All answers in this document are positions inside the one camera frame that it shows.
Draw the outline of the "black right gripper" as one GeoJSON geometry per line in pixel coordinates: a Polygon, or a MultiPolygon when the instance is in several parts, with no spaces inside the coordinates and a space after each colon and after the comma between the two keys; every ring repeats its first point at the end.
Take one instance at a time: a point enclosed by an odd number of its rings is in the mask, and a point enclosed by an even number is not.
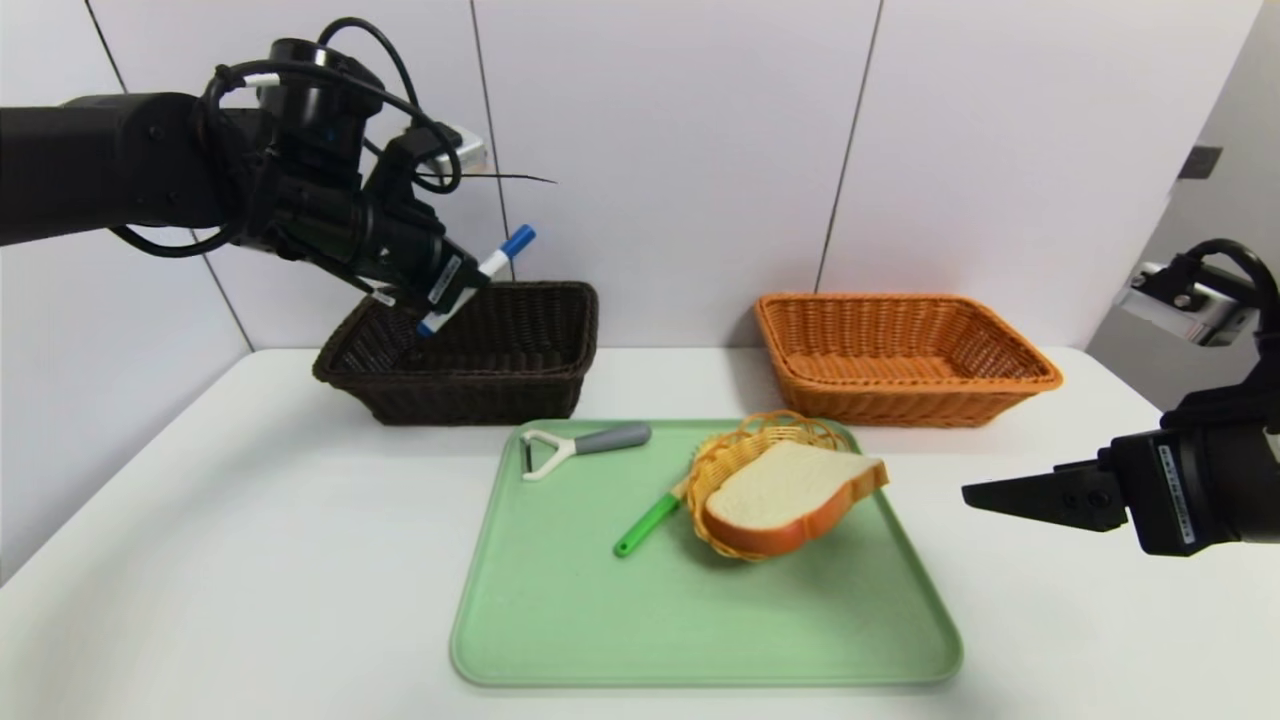
{"type": "Polygon", "coordinates": [[[1069,462],[961,492],[973,509],[1092,532],[1128,524],[1128,506],[1140,547],[1157,556],[1279,541],[1277,436],[1256,424],[1124,436],[1110,470],[1069,462]]]}

